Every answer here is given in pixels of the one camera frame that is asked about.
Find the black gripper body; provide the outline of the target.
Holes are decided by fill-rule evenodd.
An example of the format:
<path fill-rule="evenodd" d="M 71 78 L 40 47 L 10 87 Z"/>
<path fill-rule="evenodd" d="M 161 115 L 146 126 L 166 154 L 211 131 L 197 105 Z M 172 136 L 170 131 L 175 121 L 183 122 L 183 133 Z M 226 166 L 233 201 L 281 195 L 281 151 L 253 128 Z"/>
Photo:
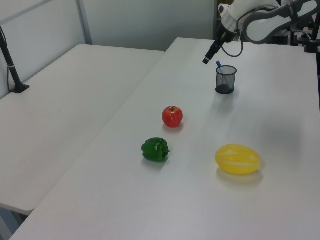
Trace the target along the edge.
<path fill-rule="evenodd" d="M 225 26 L 220 23 L 216 30 L 216 37 L 213 43 L 214 49 L 219 50 L 223 44 L 230 43 L 237 36 L 236 31 L 230 31 Z"/>

